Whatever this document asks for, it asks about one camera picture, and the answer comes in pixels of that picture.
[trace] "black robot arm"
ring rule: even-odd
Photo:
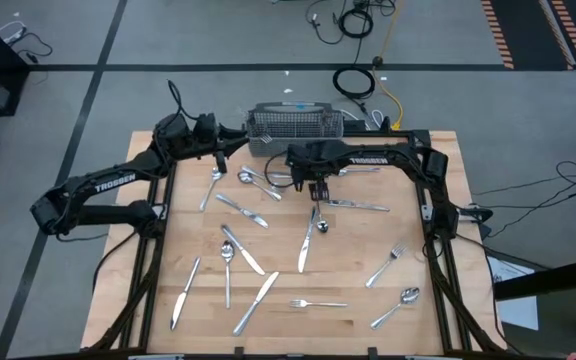
[[[84,205],[93,195],[137,180],[168,176],[171,165],[180,160],[216,157],[217,166],[227,172],[225,158],[248,142],[246,132],[217,126],[214,115],[201,114],[191,131],[181,114],[161,120],[153,131],[148,149],[124,164],[74,176],[48,190],[30,211],[47,235],[66,235],[77,225],[126,223],[142,230],[158,215],[145,200],[128,206]]]
[[[446,239],[455,237],[459,214],[446,189],[448,157],[437,150],[406,143],[348,145],[341,140],[327,140],[305,147],[290,145],[286,154],[295,189],[302,191],[304,181],[311,181],[310,195],[316,201],[328,200],[325,179],[338,175],[339,170],[351,164],[393,165],[403,170],[411,181],[430,193],[433,207],[430,223],[434,235]]]

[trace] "wooden table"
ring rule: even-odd
[[[450,158],[447,184],[451,200],[468,204],[471,200],[464,164],[454,132],[432,132],[432,145]],[[348,138],[348,143],[382,144],[386,138]],[[145,149],[150,133],[135,132],[128,159]],[[178,163],[171,213],[164,246],[156,303],[149,339],[149,353],[230,354],[243,346],[245,353],[263,354],[366,354],[376,346],[379,354],[441,354],[428,265],[421,253],[423,236],[413,183],[395,168],[382,168],[379,174],[352,174],[331,177],[331,198],[351,199],[387,206],[390,212],[373,212],[322,206],[330,229],[327,234],[314,230],[310,253],[303,274],[297,272],[297,257],[304,239],[313,202],[307,190],[286,191],[275,202],[252,185],[239,182],[237,172],[243,164],[261,171],[265,159],[253,159],[247,147],[227,162],[228,174],[217,182],[206,211],[199,203],[210,183],[214,158]],[[117,203],[145,199],[147,182],[120,189]],[[217,201],[223,193],[240,205],[260,213],[268,222],[264,229],[234,209]],[[225,262],[220,248],[225,236],[220,224],[226,223],[244,247],[267,272],[262,277],[250,268],[241,254],[231,263],[232,308],[225,308]],[[127,225],[112,226],[106,251],[132,231]],[[459,233],[478,239],[476,226],[462,223]],[[104,264],[94,293],[82,346],[98,340],[127,300],[137,240],[132,240]],[[397,242],[409,250],[382,275],[373,289],[366,280],[386,260]],[[464,303],[482,328],[500,346],[495,330],[493,299],[483,251],[473,244],[455,239],[457,263]],[[177,296],[190,274],[195,257],[201,265],[175,331],[170,317]],[[273,271],[280,275],[252,316],[242,336],[232,331],[254,300],[259,288]],[[421,297],[415,305],[402,307],[379,330],[369,324],[399,300],[406,287],[419,287]],[[288,306],[291,299],[346,302],[345,309]],[[453,347],[459,347],[454,312],[448,302]],[[143,312],[136,312],[132,343],[136,343]]]

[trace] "wire mesh basket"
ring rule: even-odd
[[[246,130],[252,156],[270,157],[287,150],[289,144],[340,139],[344,120],[327,103],[269,102],[248,112]]]

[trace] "knife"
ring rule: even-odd
[[[264,219],[261,218],[261,216],[255,214],[254,212],[252,212],[250,210],[242,208],[236,202],[227,198],[225,195],[217,194],[216,197],[217,197],[217,200],[222,201],[222,202],[232,206],[233,208],[237,209],[240,213],[244,214],[248,219],[250,219],[250,220],[256,222],[257,224],[268,229],[268,223],[265,222]]]
[[[257,294],[255,301],[252,303],[252,305],[250,305],[250,308],[248,309],[248,311],[246,311],[246,314],[244,315],[244,317],[241,318],[241,320],[239,321],[239,324],[237,324],[237,326],[235,327],[235,330],[232,331],[233,335],[235,335],[235,336],[241,335],[241,332],[244,331],[244,328],[246,327],[248,320],[250,320],[250,316],[255,311],[255,309],[257,308],[257,305],[259,305],[259,303],[264,298],[264,296],[266,296],[266,293],[268,292],[268,290],[270,290],[270,287],[275,282],[275,280],[277,280],[278,276],[279,276],[278,271],[275,271],[274,273],[272,273],[272,275],[270,275],[268,280],[266,280],[266,282],[261,287],[261,289],[259,289],[259,294]]]
[[[358,203],[351,200],[328,200],[328,205],[330,206],[339,206],[339,207],[349,207],[355,209],[366,209],[366,210],[376,210],[376,211],[390,211],[389,208],[384,206],[366,204],[366,203]]]
[[[308,257],[308,248],[310,247],[310,235],[312,234],[312,226],[315,224],[315,217],[317,216],[317,208],[312,207],[312,213],[310,214],[310,223],[308,224],[308,231],[306,232],[306,238],[304,239],[303,245],[301,245],[301,251],[299,251],[299,261],[297,262],[297,270],[300,273],[304,272],[304,267],[306,266],[306,257]]]
[[[199,268],[199,257],[195,258],[195,265],[192,267],[192,271],[190,272],[190,277],[188,278],[188,282],[186,283],[186,287],[184,291],[179,294],[177,298],[177,302],[175,303],[175,309],[172,311],[172,318],[170,319],[170,330],[174,330],[175,326],[177,326],[177,320],[179,319],[179,315],[181,314],[181,309],[184,307],[184,302],[186,302],[186,297],[188,296],[188,290],[190,290],[190,285],[192,284],[192,280],[195,278],[195,274],[197,274],[197,268]]]
[[[261,268],[261,266],[259,266],[259,264],[257,264],[257,262],[252,257],[252,255],[250,255],[250,253],[248,253],[248,251],[246,251],[246,249],[244,249],[244,247],[239,243],[239,241],[237,241],[235,234],[232,233],[232,231],[230,230],[228,225],[221,224],[221,231],[223,231],[224,234],[226,234],[226,236],[228,236],[228,239],[230,239],[230,241],[232,241],[232,243],[235,244],[237,249],[239,249],[239,252],[241,253],[241,255],[244,257],[244,259],[246,259],[246,262],[248,262],[248,265],[250,265],[250,267],[253,270],[255,270],[255,272],[257,274],[266,275],[266,272]]]

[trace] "concrete floor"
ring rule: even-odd
[[[0,26],[16,20],[13,14],[19,12],[18,18],[55,48],[43,63],[96,64],[118,3],[0,1]],[[356,41],[320,43],[304,20],[309,3],[130,0],[108,62],[352,62]],[[340,5],[334,0],[315,8],[327,38],[337,36],[329,14]],[[360,62],[379,52],[387,25],[386,18],[375,16]],[[385,58],[400,64],[501,64],[478,0],[407,1]],[[0,332],[37,235],[28,208],[54,183],[93,78],[86,71],[50,72],[45,82],[35,84],[45,76],[33,73],[17,115],[0,119]],[[329,71],[105,72],[71,174],[123,161],[132,131],[150,130],[173,112],[166,79],[176,82],[189,112],[213,111],[218,121],[232,127],[242,122],[242,110],[265,101],[324,101],[357,113],[335,91],[331,76]],[[388,71],[380,76],[387,77],[387,86],[404,105],[404,129],[457,131],[473,191],[554,176],[557,162],[576,161],[576,72]],[[349,88],[364,86],[361,78],[342,81]],[[367,106],[396,114],[379,92]],[[563,186],[550,183],[476,200],[533,204]],[[95,201],[112,203],[113,198],[107,193]],[[519,215],[500,210],[488,225],[498,229]],[[9,357],[79,347],[103,241],[48,240]],[[576,261],[576,199],[535,212],[488,244],[549,266]],[[542,296],[539,310],[539,332],[506,326],[509,339],[541,354],[576,350],[576,293]]]

